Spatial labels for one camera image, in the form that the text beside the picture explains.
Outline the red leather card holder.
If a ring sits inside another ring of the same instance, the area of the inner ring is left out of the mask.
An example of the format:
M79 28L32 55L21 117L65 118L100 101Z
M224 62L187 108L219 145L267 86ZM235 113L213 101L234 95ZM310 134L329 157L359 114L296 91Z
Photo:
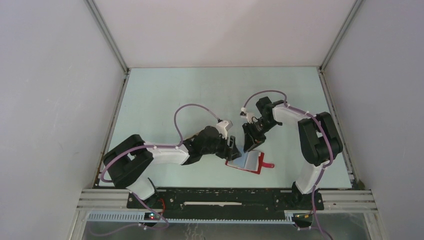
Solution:
M253 150L244 152L240 157L234 160L227 160L225 165L234 169L260 175L262 168L273 169L275 167L274 163L265 162L264 158L264 152Z

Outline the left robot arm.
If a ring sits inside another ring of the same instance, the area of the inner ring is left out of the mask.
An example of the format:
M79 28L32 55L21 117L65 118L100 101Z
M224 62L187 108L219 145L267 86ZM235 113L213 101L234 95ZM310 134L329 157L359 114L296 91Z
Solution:
M143 172L150 165L197 163L205 155L215 155L226 161L242 156L236 146L236 138L225 138L216 127L206 126L180 145L154 144L133 134L102 157L108 182L117 189L129 190L145 208L153 208L158 202L158 191Z

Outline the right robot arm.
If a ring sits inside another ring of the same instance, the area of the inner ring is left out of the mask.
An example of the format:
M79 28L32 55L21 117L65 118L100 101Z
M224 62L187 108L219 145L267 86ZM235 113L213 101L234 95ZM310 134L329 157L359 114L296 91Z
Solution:
M324 171L336 156L343 151L343 143L330 113L316 115L287 103L286 100L272 102L262 97L256 102L260 117L256 118L247 108L241 108L240 116L246 118L243 124L244 152L250 152L263 144L266 133L275 126L292 125L299 135L300 149L305 163L293 185L291 204L304 209L311 202Z

